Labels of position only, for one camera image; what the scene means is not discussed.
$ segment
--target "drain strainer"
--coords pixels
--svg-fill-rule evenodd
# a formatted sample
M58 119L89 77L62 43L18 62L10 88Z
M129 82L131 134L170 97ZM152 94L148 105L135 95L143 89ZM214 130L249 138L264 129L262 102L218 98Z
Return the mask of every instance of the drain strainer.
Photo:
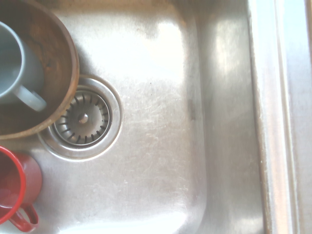
M96 93L77 91L70 107L54 126L66 142L88 145L105 136L109 123L110 113L106 102Z
M121 129L122 108L117 92L101 78L80 75L71 105L62 117L38 133L43 146L65 160L99 157Z

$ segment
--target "red mug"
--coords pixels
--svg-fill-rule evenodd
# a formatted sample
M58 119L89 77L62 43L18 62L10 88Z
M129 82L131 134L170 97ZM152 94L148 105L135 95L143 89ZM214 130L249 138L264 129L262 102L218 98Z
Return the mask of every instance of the red mug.
M41 170L32 157L0 146L0 224L10 220L22 232L33 231L39 219L32 203L41 185ZM19 208L25 211L30 222Z

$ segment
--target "wooden bowl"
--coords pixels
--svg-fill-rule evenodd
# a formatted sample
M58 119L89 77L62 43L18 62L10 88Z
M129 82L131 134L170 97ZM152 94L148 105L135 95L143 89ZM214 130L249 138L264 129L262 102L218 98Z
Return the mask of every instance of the wooden bowl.
M0 139L26 137L47 128L66 111L78 85L78 54L63 23L32 0L0 0L0 21L28 44L44 70L39 95L47 102L45 110L38 113L22 102L0 106Z

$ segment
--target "scratched metal surface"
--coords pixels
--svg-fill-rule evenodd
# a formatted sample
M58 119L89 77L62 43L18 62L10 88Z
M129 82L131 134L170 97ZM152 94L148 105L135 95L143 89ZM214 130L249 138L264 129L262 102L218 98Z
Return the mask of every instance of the scratched metal surface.
M0 142L42 169L33 233L263 233L245 1L38 2L123 119L87 161L55 157L38 136Z

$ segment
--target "mug handle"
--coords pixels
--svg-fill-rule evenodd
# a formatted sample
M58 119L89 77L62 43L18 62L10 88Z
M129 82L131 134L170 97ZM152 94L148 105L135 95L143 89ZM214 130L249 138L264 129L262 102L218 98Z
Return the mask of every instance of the mug handle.
M39 223L37 212L32 204L22 204L20 207L27 214L30 222L28 222L19 211L16 211L16 213L10 218L10 222L22 232L31 232Z
M22 102L35 111L42 111L47 105L45 100L43 100L36 92L30 92L22 85L13 92Z

